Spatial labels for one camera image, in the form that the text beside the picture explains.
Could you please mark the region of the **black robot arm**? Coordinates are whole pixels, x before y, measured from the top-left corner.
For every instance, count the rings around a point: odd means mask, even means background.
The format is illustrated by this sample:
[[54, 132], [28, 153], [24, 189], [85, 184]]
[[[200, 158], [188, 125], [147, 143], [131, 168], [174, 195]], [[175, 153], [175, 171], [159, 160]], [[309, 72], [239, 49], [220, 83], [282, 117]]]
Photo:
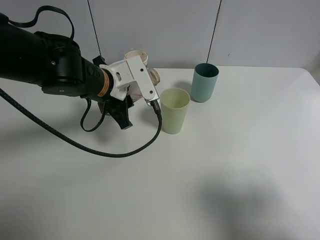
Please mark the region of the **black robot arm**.
[[25, 30], [36, 22], [21, 24], [0, 16], [0, 76], [41, 87], [45, 94], [80, 97], [90, 105], [99, 103], [103, 115], [110, 115], [122, 130], [130, 128], [130, 97], [111, 96], [115, 78], [99, 67], [101, 57], [90, 62], [82, 57], [72, 37]]

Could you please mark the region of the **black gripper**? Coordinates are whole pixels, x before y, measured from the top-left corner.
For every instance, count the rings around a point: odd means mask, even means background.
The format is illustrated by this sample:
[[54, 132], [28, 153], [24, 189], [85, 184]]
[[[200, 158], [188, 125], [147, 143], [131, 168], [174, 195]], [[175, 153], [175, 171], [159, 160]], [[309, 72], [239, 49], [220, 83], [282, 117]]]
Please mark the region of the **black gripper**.
[[[93, 64], [97, 67], [105, 64], [105, 59], [102, 56], [97, 56], [92, 60]], [[133, 106], [133, 100], [129, 94], [127, 94], [124, 100], [119, 100], [111, 96], [112, 88], [109, 87], [106, 94], [102, 97], [102, 101], [99, 101], [98, 108], [101, 115], [112, 116], [117, 122], [121, 130], [126, 130], [133, 126], [129, 120], [129, 108]]]

